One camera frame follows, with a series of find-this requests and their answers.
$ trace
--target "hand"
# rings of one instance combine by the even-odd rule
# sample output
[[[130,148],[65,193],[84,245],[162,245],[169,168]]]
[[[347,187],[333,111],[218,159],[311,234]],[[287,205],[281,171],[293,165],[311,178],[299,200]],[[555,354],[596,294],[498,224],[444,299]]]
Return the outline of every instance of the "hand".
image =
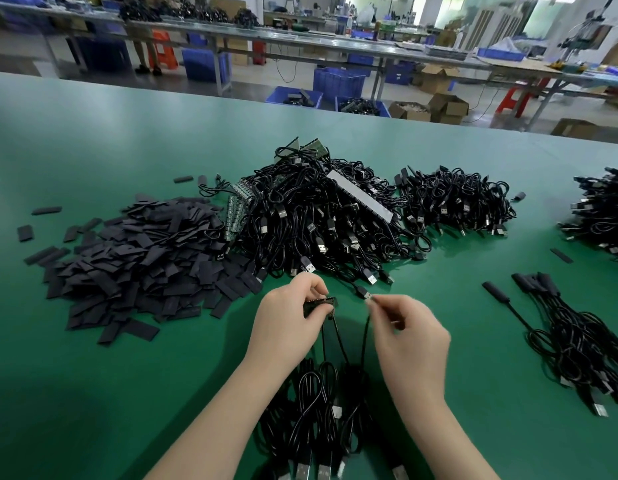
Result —
[[[267,293],[253,322],[245,362],[282,383],[305,358],[333,311],[333,306],[323,303],[305,318],[305,301],[328,293],[322,278],[312,273],[300,273],[288,285]]]
[[[449,332],[409,296],[373,295],[367,303],[380,368],[398,412],[444,404]]]

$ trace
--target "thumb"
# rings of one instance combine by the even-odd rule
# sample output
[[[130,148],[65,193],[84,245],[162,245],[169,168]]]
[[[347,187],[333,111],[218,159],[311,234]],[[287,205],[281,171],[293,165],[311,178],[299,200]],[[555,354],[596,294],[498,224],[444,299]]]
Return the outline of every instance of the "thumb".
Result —
[[[312,331],[315,331],[316,337],[320,332],[320,327],[324,323],[325,318],[333,311],[333,306],[329,303],[322,303],[315,307],[313,312],[305,318],[305,322]]]
[[[373,335],[376,344],[390,340],[393,337],[393,324],[391,324],[391,320],[389,320],[389,315],[386,314],[382,306],[378,305],[372,299],[366,301],[366,306],[368,306],[369,315],[371,315]]]

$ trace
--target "floor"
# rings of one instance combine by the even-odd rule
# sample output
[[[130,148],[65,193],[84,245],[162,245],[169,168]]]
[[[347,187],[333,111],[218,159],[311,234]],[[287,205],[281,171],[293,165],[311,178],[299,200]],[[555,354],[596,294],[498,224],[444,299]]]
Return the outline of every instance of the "floor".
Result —
[[[132,88],[156,89],[199,95],[216,96],[216,85],[204,82],[194,82],[186,78],[184,67],[176,70],[164,70],[162,77],[136,76],[134,73],[106,74],[81,73],[73,61],[73,56],[62,36],[49,37],[63,76],[73,80],[84,80],[99,84],[112,84]],[[134,65],[139,63],[136,52],[130,42],[127,48]],[[176,57],[182,60],[179,49]],[[301,50],[294,47],[274,47],[283,54]],[[267,98],[276,86],[311,89],[313,87],[314,64],[296,63],[268,59],[264,66],[239,66],[233,64],[233,89],[227,97],[262,101]],[[19,34],[0,30],[0,72],[21,73],[41,77],[57,77],[43,39],[39,35]],[[373,75],[364,83],[362,96],[369,97],[373,88]],[[463,122],[464,126],[504,128],[516,130],[520,128],[535,112],[540,102],[531,100],[520,120],[511,121],[504,114],[494,112],[505,96],[503,89],[484,88],[481,85],[456,84],[453,93],[469,103],[469,116]],[[414,86],[399,86],[385,84],[382,100],[390,104],[393,101],[409,101],[426,104],[431,95],[420,91]],[[323,109],[333,110],[325,105]],[[605,104],[602,100],[591,98],[569,98],[554,96],[533,128],[533,132],[548,134],[561,118],[578,118],[591,121],[600,126],[595,139],[609,143],[618,143],[618,109]]]

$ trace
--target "plastic bag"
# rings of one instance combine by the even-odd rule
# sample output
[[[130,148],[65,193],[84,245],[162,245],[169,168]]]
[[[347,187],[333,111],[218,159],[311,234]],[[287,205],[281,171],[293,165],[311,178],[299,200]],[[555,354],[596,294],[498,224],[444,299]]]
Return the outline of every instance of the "plastic bag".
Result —
[[[373,5],[369,3],[369,5],[362,8],[362,10],[357,14],[358,25],[371,25],[373,15],[375,15],[375,9],[373,8]]]

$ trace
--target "right hand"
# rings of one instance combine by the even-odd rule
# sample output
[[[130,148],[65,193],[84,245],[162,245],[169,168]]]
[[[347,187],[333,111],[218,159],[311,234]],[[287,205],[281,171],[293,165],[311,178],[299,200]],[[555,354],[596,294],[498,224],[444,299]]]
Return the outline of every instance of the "right hand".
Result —
[[[444,404],[449,332],[409,296],[373,295],[367,305],[382,375],[398,412]]]

